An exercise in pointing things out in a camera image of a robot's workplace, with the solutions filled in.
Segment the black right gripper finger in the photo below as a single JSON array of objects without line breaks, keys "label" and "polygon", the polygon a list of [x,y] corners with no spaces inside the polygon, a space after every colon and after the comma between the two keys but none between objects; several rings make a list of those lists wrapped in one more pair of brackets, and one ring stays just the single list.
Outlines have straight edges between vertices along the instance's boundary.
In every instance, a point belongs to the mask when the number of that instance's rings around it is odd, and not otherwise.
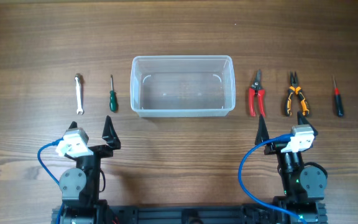
[{"label": "black right gripper finger", "polygon": [[255,137],[255,145],[258,145],[264,141],[269,140],[269,132],[267,131],[267,126],[263,115],[259,116],[259,126],[257,134]]},{"label": "black right gripper finger", "polygon": [[313,127],[313,125],[306,119],[306,117],[303,115],[303,113],[301,111],[297,112],[297,121],[298,121],[298,125],[309,125],[312,130],[313,130],[313,134],[314,136],[318,135],[318,131]]}]

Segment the orange black needle-nose pliers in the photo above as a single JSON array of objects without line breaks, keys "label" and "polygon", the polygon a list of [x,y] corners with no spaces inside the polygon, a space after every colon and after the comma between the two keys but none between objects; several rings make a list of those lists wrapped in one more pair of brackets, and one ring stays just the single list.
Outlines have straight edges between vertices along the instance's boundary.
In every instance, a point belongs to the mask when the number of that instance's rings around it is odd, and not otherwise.
[{"label": "orange black needle-nose pliers", "polygon": [[291,102],[293,97],[296,95],[300,100],[302,107],[303,116],[310,115],[310,106],[308,101],[303,93],[301,86],[299,86],[299,80],[296,72],[290,72],[290,87],[287,90],[287,97],[284,104],[284,114],[285,116],[291,116]]}]

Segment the black red precision screwdriver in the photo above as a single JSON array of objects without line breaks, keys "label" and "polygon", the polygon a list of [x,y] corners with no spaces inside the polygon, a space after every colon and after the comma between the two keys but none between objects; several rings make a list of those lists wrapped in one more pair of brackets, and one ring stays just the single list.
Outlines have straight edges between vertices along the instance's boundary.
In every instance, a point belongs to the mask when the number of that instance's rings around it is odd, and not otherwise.
[{"label": "black red precision screwdriver", "polygon": [[342,105],[341,94],[340,94],[339,88],[337,87],[335,77],[333,77],[333,85],[334,85],[334,105],[335,105],[336,115],[338,117],[343,117],[344,116],[344,108]]}]

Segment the red handled cutting pliers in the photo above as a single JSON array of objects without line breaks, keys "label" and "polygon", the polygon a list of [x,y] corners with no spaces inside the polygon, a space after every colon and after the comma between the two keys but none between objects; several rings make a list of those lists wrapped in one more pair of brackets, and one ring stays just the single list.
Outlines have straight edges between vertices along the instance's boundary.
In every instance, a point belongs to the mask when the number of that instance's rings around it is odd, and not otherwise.
[{"label": "red handled cutting pliers", "polygon": [[264,108],[264,95],[265,90],[261,84],[262,71],[260,69],[257,70],[254,81],[252,82],[249,88],[249,113],[251,116],[255,117],[256,112],[254,108],[254,98],[258,99],[259,104],[259,112],[262,116],[265,116],[265,108]]}]

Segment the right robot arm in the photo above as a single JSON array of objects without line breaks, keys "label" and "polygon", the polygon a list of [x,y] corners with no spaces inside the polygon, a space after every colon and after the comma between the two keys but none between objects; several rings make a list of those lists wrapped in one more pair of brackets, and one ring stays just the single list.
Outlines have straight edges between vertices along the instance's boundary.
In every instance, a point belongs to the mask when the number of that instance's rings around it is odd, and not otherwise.
[{"label": "right robot arm", "polygon": [[315,162],[304,162],[301,153],[313,147],[317,130],[301,112],[298,124],[291,128],[293,139],[279,140],[265,146],[265,155],[277,157],[277,170],[282,180],[284,196],[273,198],[272,205],[292,212],[296,217],[262,205],[243,207],[245,223],[327,223],[324,190],[328,173]]}]

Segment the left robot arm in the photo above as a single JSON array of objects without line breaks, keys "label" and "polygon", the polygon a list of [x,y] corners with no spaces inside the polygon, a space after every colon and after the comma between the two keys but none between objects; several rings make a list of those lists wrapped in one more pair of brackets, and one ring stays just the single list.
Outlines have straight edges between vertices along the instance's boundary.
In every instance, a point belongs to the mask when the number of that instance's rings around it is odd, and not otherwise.
[{"label": "left robot arm", "polygon": [[58,181],[62,192],[62,206],[52,213],[52,223],[118,223],[117,215],[99,194],[105,174],[101,160],[113,156],[113,151],[121,148],[121,142],[114,130],[110,116],[105,119],[102,139],[105,144],[88,146],[89,137],[84,129],[72,122],[56,152],[76,162],[74,168],[66,170]]}]

